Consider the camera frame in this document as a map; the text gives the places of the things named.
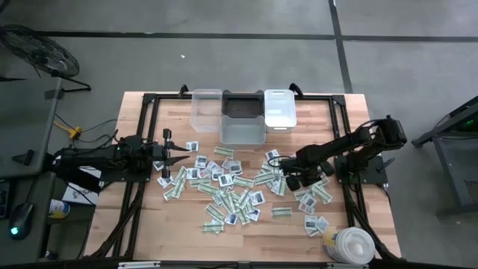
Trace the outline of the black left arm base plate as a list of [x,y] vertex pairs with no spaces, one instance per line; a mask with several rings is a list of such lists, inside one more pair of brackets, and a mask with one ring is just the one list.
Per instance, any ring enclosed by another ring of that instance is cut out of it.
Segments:
[[100,179],[103,182],[148,182],[152,165],[146,165],[138,170],[118,170],[102,168]]

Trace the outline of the grey side table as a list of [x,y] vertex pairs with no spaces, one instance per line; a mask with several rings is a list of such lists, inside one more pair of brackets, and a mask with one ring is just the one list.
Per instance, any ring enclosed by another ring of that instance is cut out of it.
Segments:
[[[60,78],[0,82],[0,179],[40,173],[61,89]],[[29,149],[35,151],[29,166],[11,159]]]

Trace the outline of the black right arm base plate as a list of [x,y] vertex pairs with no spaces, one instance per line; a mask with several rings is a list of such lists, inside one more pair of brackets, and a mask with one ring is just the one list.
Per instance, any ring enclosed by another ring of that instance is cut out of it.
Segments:
[[347,169],[347,158],[344,155],[335,157],[335,175],[341,184],[388,184],[388,177],[385,172],[395,158],[384,160],[381,155],[377,155],[369,160],[368,165],[357,173],[350,172]]

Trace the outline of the black plastic bin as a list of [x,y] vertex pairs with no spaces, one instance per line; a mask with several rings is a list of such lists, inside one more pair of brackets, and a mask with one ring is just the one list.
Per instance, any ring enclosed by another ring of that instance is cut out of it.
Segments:
[[221,111],[223,116],[231,118],[256,118],[264,115],[264,92],[222,93]]

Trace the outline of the white plastic bin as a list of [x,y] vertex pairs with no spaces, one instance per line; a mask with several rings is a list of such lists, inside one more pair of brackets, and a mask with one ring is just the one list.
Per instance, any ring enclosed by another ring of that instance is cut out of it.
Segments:
[[264,122],[267,133],[291,133],[297,124],[295,95],[291,90],[264,92]]

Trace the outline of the black computer mouse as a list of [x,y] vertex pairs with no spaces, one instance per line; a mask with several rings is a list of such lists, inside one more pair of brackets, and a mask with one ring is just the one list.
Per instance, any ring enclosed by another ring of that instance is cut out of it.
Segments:
[[9,218],[9,235],[13,240],[25,239],[32,226],[34,205],[31,202],[24,202],[12,211]]

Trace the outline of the grey plastic bin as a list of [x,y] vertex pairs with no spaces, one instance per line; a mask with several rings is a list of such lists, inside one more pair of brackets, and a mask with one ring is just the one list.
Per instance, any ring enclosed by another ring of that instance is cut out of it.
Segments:
[[222,116],[220,142],[232,149],[257,149],[266,141],[264,117],[232,118]]

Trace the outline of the white blue yellow can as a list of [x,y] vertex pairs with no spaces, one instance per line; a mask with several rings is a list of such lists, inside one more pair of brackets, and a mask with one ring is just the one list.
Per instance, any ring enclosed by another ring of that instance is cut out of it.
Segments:
[[48,217],[52,219],[64,219],[70,212],[70,205],[62,200],[50,200]]

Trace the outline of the silver metal bracket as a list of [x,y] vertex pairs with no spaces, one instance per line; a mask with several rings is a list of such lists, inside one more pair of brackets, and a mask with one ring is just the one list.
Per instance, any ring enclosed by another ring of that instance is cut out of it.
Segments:
[[159,269],[160,261],[120,262],[117,269]]
[[369,266],[330,262],[326,264],[326,269],[369,269]]

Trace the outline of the grey desk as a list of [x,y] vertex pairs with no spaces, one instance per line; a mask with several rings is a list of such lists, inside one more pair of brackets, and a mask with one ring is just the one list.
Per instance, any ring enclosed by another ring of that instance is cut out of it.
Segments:
[[13,190],[7,198],[10,210],[8,217],[12,216],[16,206],[27,200],[33,182],[36,183],[28,200],[34,205],[29,234],[22,240],[12,239],[9,219],[0,218],[0,266],[35,263],[45,252],[49,205],[55,184],[53,173],[12,179],[10,183]]

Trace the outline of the yellow power plug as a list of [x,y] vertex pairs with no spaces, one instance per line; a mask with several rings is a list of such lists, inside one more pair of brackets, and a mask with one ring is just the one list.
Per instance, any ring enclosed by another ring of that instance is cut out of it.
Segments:
[[64,130],[64,131],[69,135],[69,138],[72,139],[72,140],[78,139],[79,136],[80,136],[81,133],[82,133],[82,129],[81,129],[81,127],[79,127],[79,126],[77,126],[77,127],[64,126],[64,125],[58,123],[57,121],[54,121],[54,124],[55,124],[59,129]]

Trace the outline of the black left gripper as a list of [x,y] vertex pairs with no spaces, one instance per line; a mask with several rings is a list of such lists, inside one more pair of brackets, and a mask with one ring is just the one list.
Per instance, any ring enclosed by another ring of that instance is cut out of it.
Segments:
[[164,177],[164,178],[171,176],[171,172],[169,169],[170,165],[174,165],[175,163],[188,158],[187,155],[170,157],[170,150],[189,152],[189,149],[177,146],[173,141],[171,141],[171,137],[172,137],[172,131],[170,129],[164,129],[163,130],[164,144],[160,145],[157,142],[154,142],[152,147],[152,163],[154,161],[162,161],[164,163],[164,168],[158,171],[158,172],[161,172],[161,177]]

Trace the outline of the black keyboard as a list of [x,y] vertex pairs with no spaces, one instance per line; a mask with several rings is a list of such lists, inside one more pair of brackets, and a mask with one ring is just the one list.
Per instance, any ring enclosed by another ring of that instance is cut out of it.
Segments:
[[0,180],[0,219],[5,219],[9,211],[10,183],[8,180]]

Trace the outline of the white-lidded wipes canister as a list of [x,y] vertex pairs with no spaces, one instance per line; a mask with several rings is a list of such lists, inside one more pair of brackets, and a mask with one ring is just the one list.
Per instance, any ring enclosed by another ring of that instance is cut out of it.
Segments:
[[372,237],[363,229],[350,227],[323,235],[324,253],[337,262],[365,265],[376,254]]

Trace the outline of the black floor fan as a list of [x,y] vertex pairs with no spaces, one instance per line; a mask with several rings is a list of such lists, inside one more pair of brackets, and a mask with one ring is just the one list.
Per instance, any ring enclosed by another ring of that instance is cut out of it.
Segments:
[[16,24],[0,26],[0,44],[36,71],[40,69],[52,78],[62,78],[81,85],[80,88],[63,89],[63,92],[92,90],[89,84],[73,79],[80,72],[77,59],[60,44],[33,29]]

